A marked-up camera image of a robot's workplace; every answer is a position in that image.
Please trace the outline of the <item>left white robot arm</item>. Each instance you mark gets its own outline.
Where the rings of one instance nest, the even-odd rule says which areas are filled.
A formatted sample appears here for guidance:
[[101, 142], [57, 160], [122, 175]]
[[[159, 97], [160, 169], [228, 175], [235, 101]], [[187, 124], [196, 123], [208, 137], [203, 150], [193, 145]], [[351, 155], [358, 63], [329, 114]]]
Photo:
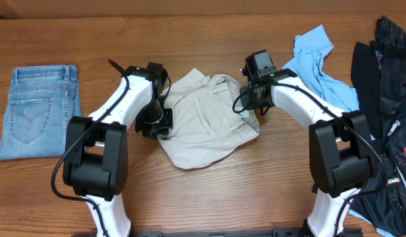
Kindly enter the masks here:
[[110, 98], [88, 117], [74, 116], [66, 131], [65, 153], [56, 169], [72, 187], [73, 201], [89, 207], [96, 236], [133, 236], [121, 193], [128, 179], [128, 129], [145, 137], [166, 136], [172, 129], [172, 110], [164, 107], [170, 82], [162, 64], [122, 68], [121, 82]]

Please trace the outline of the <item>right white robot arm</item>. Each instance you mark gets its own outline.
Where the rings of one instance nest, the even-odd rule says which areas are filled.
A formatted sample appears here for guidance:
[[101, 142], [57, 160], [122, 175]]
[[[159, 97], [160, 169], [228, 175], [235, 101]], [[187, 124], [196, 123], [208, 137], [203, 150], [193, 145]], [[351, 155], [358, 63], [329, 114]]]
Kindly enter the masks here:
[[277, 70], [267, 51], [252, 53], [241, 73], [248, 85], [237, 100], [243, 110], [285, 110], [309, 133], [309, 168], [316, 200], [300, 227], [274, 228], [273, 236], [362, 236], [343, 225], [351, 201], [376, 176], [380, 157], [372, 147], [366, 117], [347, 113], [309, 90], [290, 69]]

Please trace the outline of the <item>beige cotton shorts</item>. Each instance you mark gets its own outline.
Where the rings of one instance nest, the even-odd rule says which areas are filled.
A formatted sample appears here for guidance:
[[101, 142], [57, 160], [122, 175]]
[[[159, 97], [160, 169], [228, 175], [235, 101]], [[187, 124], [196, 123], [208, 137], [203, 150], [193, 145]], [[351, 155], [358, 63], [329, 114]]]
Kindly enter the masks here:
[[240, 84], [225, 74], [205, 76], [193, 68], [171, 85], [165, 107], [172, 109], [172, 129], [158, 141], [180, 169], [207, 167], [259, 135], [253, 111], [240, 114]]

